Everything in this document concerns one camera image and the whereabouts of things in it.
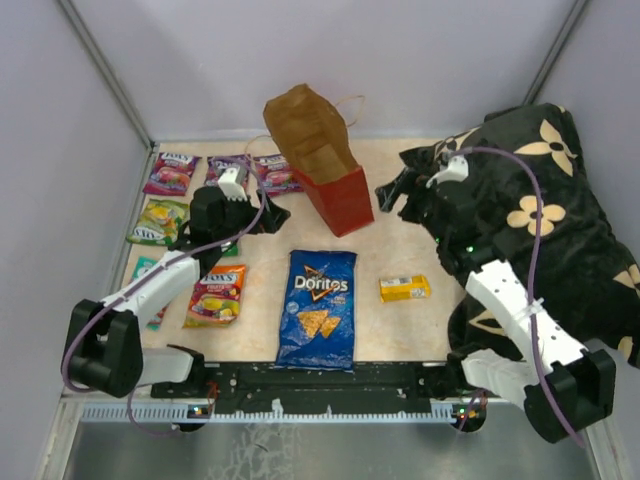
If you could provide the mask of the purple Fox's packet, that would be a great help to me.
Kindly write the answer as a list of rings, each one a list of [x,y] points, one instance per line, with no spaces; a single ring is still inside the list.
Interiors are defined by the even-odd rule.
[[[255,156],[253,162],[269,197],[303,192],[302,186],[294,178],[293,170],[283,155]]]
[[[244,155],[209,156],[207,158],[207,173],[205,175],[205,186],[217,186],[219,179],[231,170],[235,174],[236,181],[247,189],[249,184],[249,173],[247,167],[249,160]]]

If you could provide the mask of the green Fox's spring tea packet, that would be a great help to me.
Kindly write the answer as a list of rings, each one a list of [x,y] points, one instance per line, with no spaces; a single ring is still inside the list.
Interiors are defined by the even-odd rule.
[[[240,246],[238,241],[227,242],[221,245],[223,257],[237,257],[240,255]]]

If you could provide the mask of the twisted paper bag handle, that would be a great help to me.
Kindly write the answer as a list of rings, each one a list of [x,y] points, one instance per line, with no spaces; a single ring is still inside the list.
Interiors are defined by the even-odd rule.
[[[280,150],[268,134],[260,134],[251,138],[244,146],[243,154],[250,157],[279,154]]]
[[[347,113],[350,115],[350,117],[345,120],[345,124],[347,128],[351,128],[359,122],[365,103],[365,95],[349,95],[336,101],[334,107],[339,113]]]

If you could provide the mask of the red paper bag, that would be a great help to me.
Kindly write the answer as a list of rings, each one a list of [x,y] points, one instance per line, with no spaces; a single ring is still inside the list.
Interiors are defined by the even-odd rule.
[[[374,222],[366,175],[337,108],[307,84],[268,100],[263,118],[329,230],[343,237]]]

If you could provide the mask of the yellow snack bar packet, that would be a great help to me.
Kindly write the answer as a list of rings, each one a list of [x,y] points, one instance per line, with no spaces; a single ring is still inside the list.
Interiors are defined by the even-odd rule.
[[[429,282],[424,275],[404,276],[379,280],[379,294],[383,303],[428,298]]]

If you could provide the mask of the orange Fox's fruits packet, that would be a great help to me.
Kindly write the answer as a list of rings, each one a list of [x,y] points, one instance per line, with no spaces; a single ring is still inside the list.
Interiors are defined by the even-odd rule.
[[[240,313],[245,265],[217,265],[193,288],[184,328],[222,327],[235,322]]]

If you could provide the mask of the purple snack packet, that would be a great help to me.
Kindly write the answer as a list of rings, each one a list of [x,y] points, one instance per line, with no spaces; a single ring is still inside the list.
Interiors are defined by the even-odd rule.
[[[143,192],[148,195],[184,196],[199,160],[199,156],[159,152]]]

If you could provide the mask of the blue snack packet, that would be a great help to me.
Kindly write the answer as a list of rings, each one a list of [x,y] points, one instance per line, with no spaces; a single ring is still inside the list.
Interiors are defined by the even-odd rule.
[[[356,260],[348,251],[290,252],[278,368],[353,370]]]

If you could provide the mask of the teal Fox's candy packet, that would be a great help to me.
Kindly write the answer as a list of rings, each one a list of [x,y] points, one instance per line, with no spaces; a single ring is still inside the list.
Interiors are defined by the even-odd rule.
[[[157,261],[145,256],[139,256],[135,261],[134,268],[132,270],[129,283],[130,284],[140,284],[141,290],[148,287],[150,282],[142,284],[140,282],[141,278],[146,278],[148,272],[153,270]],[[162,309],[158,310],[155,315],[147,322],[146,327],[149,330],[158,331],[163,323],[163,320],[166,315],[166,311],[168,306],[165,305]]]

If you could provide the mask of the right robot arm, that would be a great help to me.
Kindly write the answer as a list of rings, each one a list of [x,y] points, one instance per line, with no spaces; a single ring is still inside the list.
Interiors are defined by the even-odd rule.
[[[401,218],[429,232],[442,267],[494,315],[522,355],[513,361],[492,349],[462,354],[446,372],[448,387],[461,396],[476,388],[500,396],[556,443],[611,414],[616,364],[606,351],[590,351],[569,335],[533,297],[507,259],[512,240],[478,228],[468,175],[466,160],[457,156],[431,178],[406,167],[375,194],[383,212],[406,195]]]

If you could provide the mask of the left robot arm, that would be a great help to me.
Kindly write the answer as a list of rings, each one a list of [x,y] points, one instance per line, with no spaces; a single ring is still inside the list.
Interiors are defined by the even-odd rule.
[[[146,349],[141,332],[216,265],[223,245],[246,234],[274,234],[289,217],[267,195],[253,206],[218,187],[198,189],[177,240],[150,270],[100,301],[82,300],[73,308],[61,362],[65,385],[122,398],[139,386],[170,382],[186,396],[201,394],[208,373],[194,364],[199,353],[175,345]]]

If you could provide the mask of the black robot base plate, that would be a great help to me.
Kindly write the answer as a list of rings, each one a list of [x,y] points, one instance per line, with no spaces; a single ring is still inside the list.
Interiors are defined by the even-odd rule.
[[[183,383],[157,383],[156,399],[211,398],[218,414],[429,413],[474,390],[443,362],[357,362],[351,372],[282,369],[268,362],[206,362]]]

